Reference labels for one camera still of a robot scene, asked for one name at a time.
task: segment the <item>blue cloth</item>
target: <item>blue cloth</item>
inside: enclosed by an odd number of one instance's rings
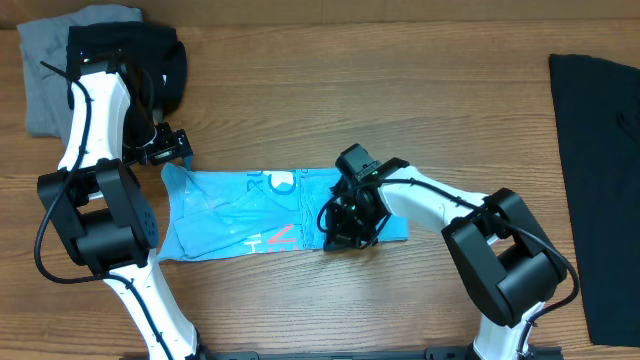
[[[320,208],[337,169],[203,172],[166,164],[171,207],[160,261],[202,261],[254,253],[322,249]],[[392,217],[380,242],[406,240],[406,219]]]

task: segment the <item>wood grain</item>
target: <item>wood grain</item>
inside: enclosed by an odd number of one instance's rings
[[[4,3],[21,9],[7,17],[11,25],[95,4],[139,8],[146,20],[174,26],[640,17],[636,0],[0,0],[0,10]]]
[[[179,36],[189,81],[169,121],[187,131],[197,169],[328,167],[360,142],[374,157],[407,159],[456,187],[517,191],[574,263],[547,57],[583,53],[640,66],[635,20],[189,27]],[[142,352],[106,286],[52,284],[33,265],[43,214],[36,179],[55,169],[63,149],[24,131],[18,45],[16,32],[0,32],[0,359]],[[160,169],[134,170],[166,228]],[[43,254],[56,274],[86,273],[53,231]],[[218,351],[418,350],[466,345],[477,331],[479,313],[446,246],[416,227],[406,243],[363,252],[162,269]],[[640,358],[639,349],[592,346],[580,301],[543,318],[532,342],[562,346],[568,359]]]

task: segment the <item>black fabric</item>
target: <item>black fabric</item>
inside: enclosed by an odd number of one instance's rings
[[[640,70],[582,55],[549,64],[591,341],[640,346]]]
[[[162,104],[165,112],[177,108],[187,81],[187,55],[175,29],[141,22],[71,26],[67,73],[78,73],[83,57],[113,51],[121,51],[148,72],[154,85],[155,104]],[[167,77],[166,84],[162,75]]]

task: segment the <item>folded clothing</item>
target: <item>folded clothing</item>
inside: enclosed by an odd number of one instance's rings
[[[60,137],[66,146],[71,131],[67,81],[40,65],[40,61],[64,69],[70,26],[119,21],[142,21],[142,12],[121,5],[91,5],[73,14],[18,25],[27,94],[27,132],[31,136]]]
[[[153,101],[152,107],[160,107],[164,113],[178,107],[187,81],[187,54],[174,28],[140,22],[72,26],[69,28],[67,73],[78,78],[84,58],[116,51],[146,72],[144,89],[150,88],[149,78],[153,82],[153,92],[142,94],[143,105],[148,106]],[[69,107],[73,108],[70,89],[68,94]]]
[[[337,169],[201,172],[166,164],[162,179],[171,210],[158,259],[322,249],[316,218],[340,176]],[[393,216],[379,241],[408,237],[408,221]]]
[[[640,70],[583,55],[549,65],[591,342],[640,346]]]

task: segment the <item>gray cloth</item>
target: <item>gray cloth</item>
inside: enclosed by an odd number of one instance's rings
[[[73,14],[18,25],[30,135],[59,137],[67,146],[71,132],[67,81],[40,61],[66,69],[69,26],[122,21],[142,21],[142,12],[121,5],[91,5]]]

